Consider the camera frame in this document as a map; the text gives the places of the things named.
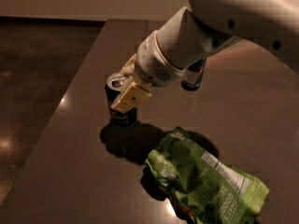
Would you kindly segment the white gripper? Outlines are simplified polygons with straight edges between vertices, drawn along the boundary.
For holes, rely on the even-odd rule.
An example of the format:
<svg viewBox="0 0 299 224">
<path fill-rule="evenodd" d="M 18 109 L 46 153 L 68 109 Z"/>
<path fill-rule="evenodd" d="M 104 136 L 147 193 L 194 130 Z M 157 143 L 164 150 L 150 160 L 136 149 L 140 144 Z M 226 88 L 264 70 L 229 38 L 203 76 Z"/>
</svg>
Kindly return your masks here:
<svg viewBox="0 0 299 224">
<path fill-rule="evenodd" d="M 144 82 L 151 83 L 154 87 L 165 87 L 182 77 L 185 70 L 176 68 L 164 57 L 157 34 L 158 31 L 155 30 L 140 44 L 136 54 L 122 67 L 121 73 L 132 77 L 137 74 Z M 124 114 L 137 108 L 150 97 L 150 89 L 133 81 L 117 96 L 110 108 Z"/>
</svg>

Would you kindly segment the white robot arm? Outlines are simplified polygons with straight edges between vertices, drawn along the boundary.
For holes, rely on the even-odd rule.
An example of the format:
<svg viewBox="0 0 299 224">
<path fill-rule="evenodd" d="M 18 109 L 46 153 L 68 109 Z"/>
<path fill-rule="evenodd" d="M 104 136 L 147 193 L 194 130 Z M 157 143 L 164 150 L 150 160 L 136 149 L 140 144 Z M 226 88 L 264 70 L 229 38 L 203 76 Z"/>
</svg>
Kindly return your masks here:
<svg viewBox="0 0 299 224">
<path fill-rule="evenodd" d="M 182 77 L 188 67 L 249 40 L 299 71 L 299 0 L 189 0 L 139 46 L 121 73 L 128 77 L 110 107 L 125 113 Z"/>
</svg>

